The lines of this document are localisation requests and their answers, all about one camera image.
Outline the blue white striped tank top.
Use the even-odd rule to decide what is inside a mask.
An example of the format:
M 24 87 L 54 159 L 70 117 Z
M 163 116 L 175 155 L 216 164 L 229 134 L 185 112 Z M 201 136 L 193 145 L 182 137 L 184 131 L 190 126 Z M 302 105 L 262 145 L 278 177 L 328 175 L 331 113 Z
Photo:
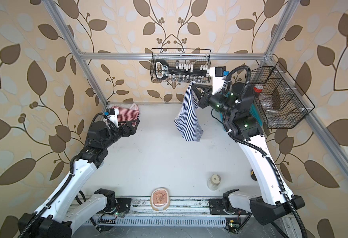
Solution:
M 203 135 L 203 130 L 196 116 L 196 109 L 199 106 L 198 100 L 192 90 L 194 84 L 194 81 L 191 82 L 187 88 L 181 110 L 175 118 L 174 123 L 186 141 L 199 142 Z

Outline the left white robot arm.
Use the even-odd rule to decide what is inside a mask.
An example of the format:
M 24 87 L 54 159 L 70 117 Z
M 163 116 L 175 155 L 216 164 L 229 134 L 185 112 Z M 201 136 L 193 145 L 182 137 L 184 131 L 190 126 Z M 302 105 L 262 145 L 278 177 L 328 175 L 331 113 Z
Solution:
M 86 181 L 102 165 L 108 148 L 136 133 L 139 119 L 115 126 L 110 120 L 91 124 L 85 145 L 70 162 L 70 171 L 51 196 L 32 214 L 18 222 L 21 238 L 70 238 L 86 221 L 106 208 L 117 207 L 114 191 L 99 189 L 72 211 L 69 207 Z

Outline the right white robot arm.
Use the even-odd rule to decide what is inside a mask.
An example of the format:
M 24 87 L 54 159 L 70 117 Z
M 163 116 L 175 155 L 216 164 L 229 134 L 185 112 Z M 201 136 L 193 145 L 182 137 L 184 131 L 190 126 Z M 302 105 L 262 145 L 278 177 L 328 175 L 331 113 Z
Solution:
M 200 108 L 212 107 L 221 113 L 222 125 L 227 135 L 244 151 L 259 183 L 260 195 L 247 195 L 239 189 L 223 195 L 226 211 L 244 210 L 261 225 L 272 224 L 281 234 L 275 220 L 293 214 L 303 238 L 307 230 L 297 210 L 305 206 L 301 196 L 288 187 L 267 148 L 264 131 L 257 119 L 250 114 L 256 92 L 250 83 L 251 69 L 241 65 L 231 71 L 224 66 L 211 67 L 207 74 L 212 85 L 191 86 Z

